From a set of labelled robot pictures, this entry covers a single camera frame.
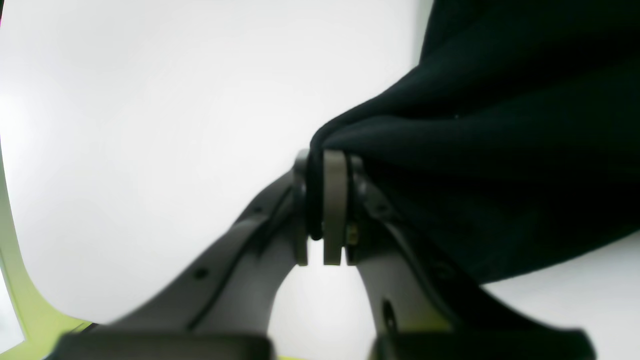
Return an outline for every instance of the screw hole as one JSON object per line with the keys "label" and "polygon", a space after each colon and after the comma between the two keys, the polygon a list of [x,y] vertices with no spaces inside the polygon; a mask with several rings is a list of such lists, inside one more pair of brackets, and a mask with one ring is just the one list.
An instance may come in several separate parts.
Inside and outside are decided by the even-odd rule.
{"label": "screw hole", "polygon": [[394,314],[394,308],[391,306],[389,300],[382,300],[382,317],[385,319],[385,327],[390,334],[395,334],[398,331],[398,324],[396,322],[396,314]]}
{"label": "screw hole", "polygon": [[196,278],[196,280],[201,280],[201,279],[204,279],[205,277],[207,277],[207,275],[209,275],[209,271],[207,269],[199,268],[193,274],[193,277]]}

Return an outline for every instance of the white wall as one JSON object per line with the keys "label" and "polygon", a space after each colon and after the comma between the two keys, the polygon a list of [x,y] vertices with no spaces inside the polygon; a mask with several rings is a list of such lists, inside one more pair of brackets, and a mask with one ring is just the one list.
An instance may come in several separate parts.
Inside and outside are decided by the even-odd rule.
{"label": "white wall", "polygon": [[[14,0],[0,28],[0,136],[20,249],[60,311],[106,323],[170,282],[316,129],[416,64],[430,1]],[[280,354],[363,359],[354,268],[295,268]],[[601,359],[640,358],[637,238],[487,288]]]}
{"label": "white wall", "polygon": [[6,279],[0,270],[0,354],[23,341],[24,334],[9,296]]}

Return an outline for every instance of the lime green surface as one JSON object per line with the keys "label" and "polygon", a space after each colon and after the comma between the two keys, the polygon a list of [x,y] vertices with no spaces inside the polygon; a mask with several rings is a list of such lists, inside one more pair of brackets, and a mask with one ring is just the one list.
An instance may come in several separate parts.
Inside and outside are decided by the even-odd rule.
{"label": "lime green surface", "polygon": [[41,360],[64,332],[79,331],[91,323],[55,310],[35,288],[22,262],[6,192],[0,150],[0,270],[18,315],[25,341],[0,354],[0,360]]}

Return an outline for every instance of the black cloth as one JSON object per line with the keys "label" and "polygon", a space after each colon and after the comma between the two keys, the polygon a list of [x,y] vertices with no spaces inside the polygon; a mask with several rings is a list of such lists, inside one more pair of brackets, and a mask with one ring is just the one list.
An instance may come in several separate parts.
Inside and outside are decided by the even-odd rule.
{"label": "black cloth", "polygon": [[640,229],[640,2],[436,0],[419,65],[310,147],[312,203],[323,149],[359,154],[478,282],[620,239]]}

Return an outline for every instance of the dark green fabric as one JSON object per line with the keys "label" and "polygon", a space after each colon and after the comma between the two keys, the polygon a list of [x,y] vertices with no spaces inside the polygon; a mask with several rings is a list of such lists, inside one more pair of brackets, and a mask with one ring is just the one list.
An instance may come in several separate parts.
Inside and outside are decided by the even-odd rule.
{"label": "dark green fabric", "polygon": [[636,1],[436,1],[420,64],[316,133],[310,193],[323,149],[361,155],[479,282],[617,240],[640,229],[639,38]]}

